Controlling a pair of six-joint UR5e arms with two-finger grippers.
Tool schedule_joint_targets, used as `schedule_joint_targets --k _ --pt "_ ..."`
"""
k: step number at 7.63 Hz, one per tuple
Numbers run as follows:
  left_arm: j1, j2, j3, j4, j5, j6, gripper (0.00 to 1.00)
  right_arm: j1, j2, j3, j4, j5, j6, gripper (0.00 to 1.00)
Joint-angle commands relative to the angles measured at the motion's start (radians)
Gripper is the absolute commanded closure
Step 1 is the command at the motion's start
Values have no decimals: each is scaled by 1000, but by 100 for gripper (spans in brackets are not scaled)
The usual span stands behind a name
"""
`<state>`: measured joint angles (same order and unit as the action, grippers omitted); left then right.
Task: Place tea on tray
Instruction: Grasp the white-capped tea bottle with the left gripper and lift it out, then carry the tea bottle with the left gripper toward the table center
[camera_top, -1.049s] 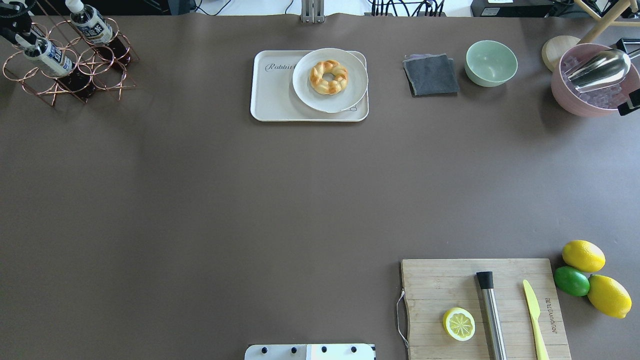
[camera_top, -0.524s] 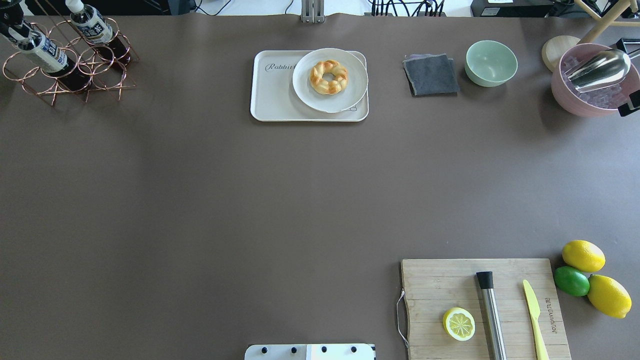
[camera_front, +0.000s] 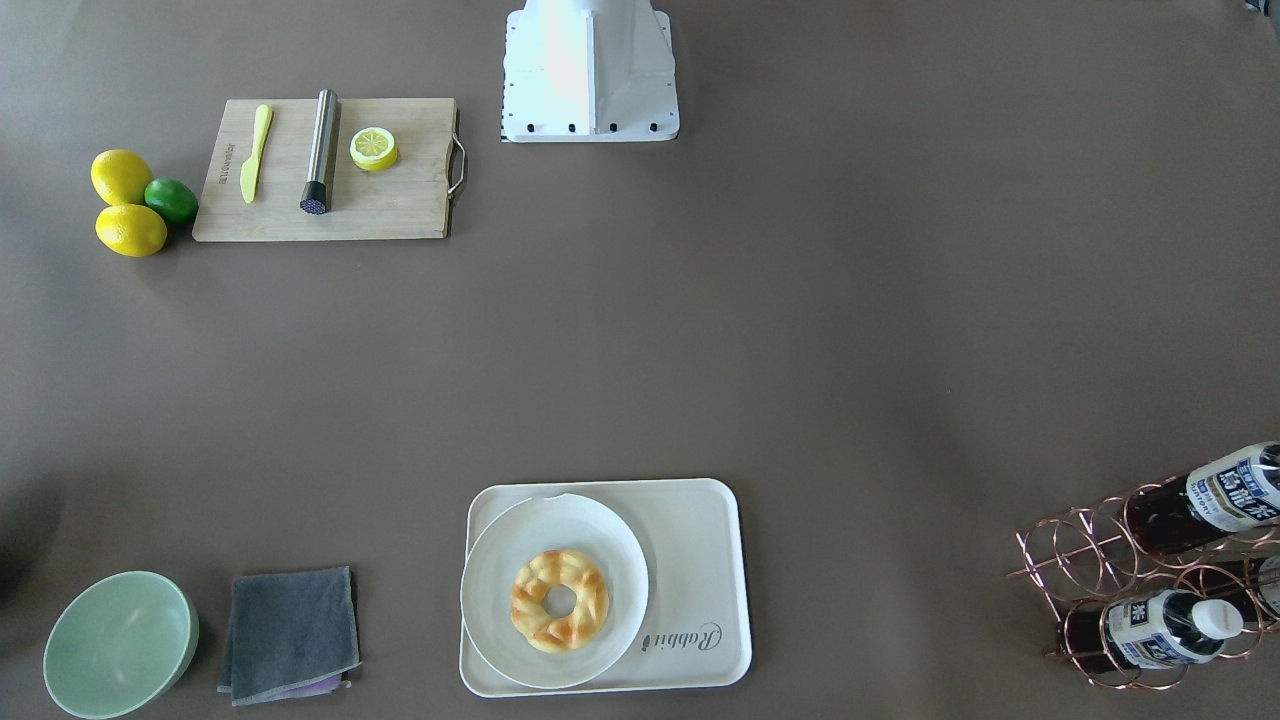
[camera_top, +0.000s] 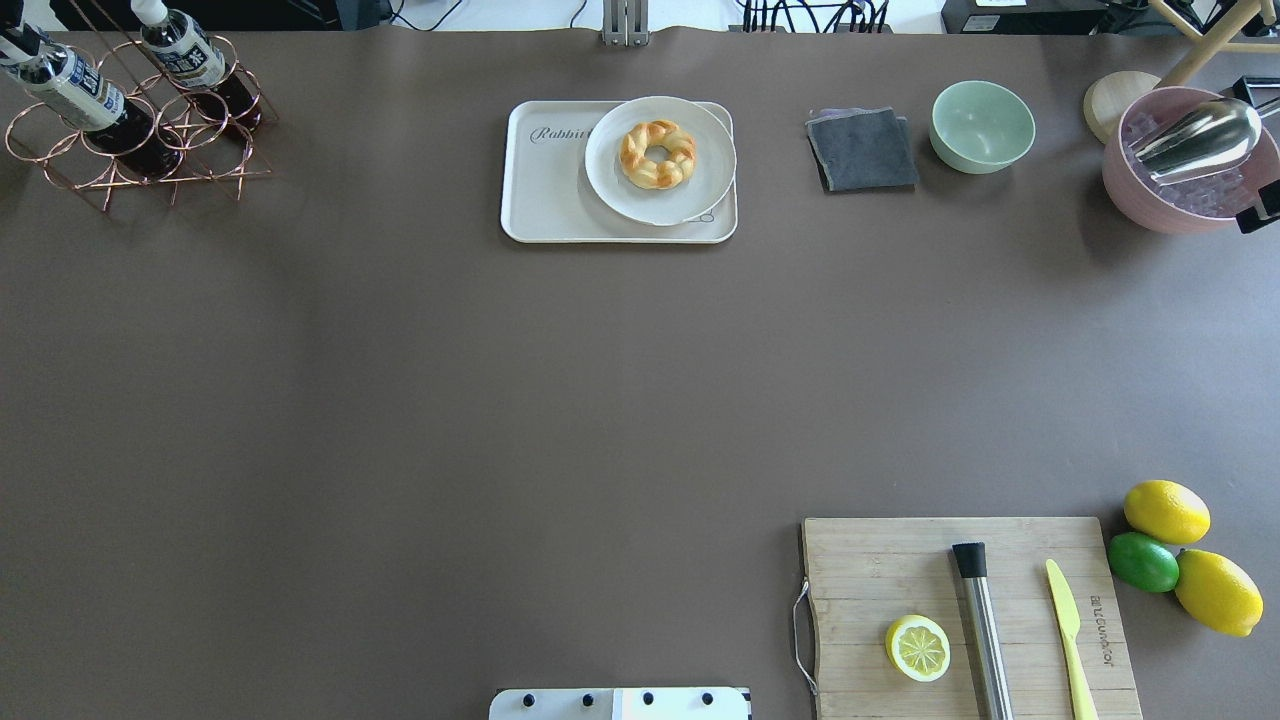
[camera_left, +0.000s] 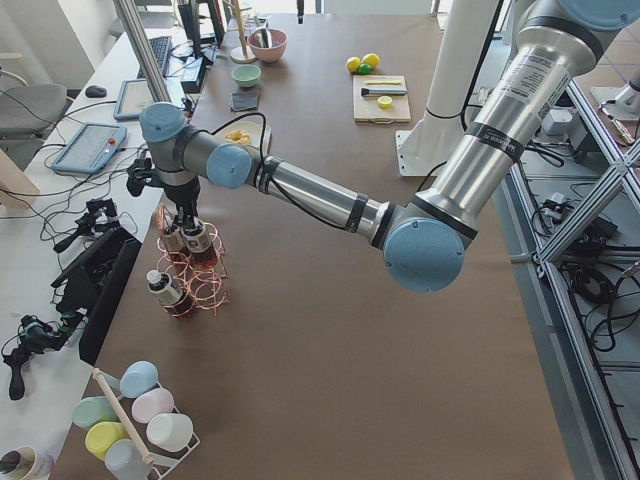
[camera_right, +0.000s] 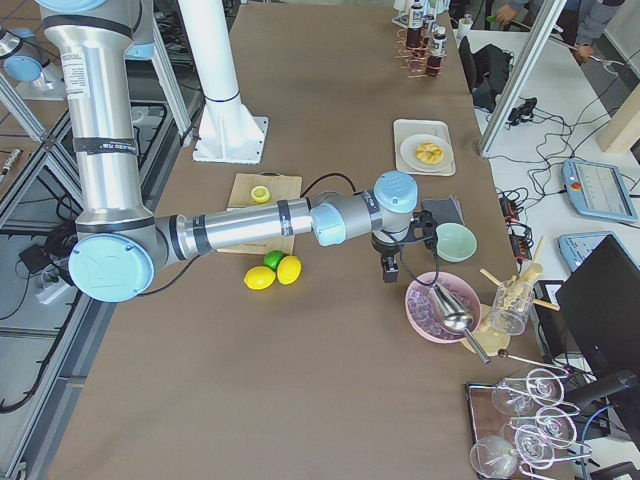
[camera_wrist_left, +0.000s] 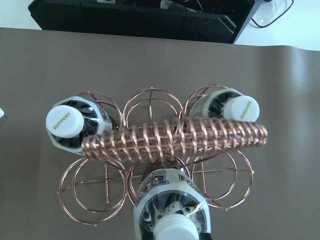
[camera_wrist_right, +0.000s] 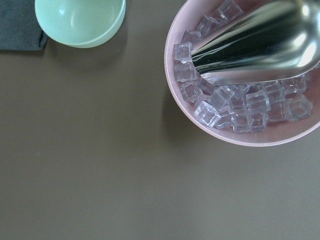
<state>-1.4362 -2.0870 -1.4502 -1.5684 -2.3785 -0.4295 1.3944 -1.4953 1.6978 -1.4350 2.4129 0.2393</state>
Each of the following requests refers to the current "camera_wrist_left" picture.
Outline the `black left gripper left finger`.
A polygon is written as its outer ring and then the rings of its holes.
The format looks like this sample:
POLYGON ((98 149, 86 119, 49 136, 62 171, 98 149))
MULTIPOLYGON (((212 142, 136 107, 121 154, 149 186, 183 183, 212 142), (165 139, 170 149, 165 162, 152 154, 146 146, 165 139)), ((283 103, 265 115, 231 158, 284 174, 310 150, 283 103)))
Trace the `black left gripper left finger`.
POLYGON ((154 232, 152 230, 142 230, 141 240, 155 240, 154 232))

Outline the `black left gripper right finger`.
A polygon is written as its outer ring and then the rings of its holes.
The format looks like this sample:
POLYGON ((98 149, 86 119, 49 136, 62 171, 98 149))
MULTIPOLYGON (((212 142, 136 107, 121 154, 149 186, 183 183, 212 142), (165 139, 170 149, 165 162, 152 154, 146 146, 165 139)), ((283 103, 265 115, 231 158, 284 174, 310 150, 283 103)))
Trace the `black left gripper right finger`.
POLYGON ((199 240, 213 240, 212 235, 208 232, 200 232, 199 240))

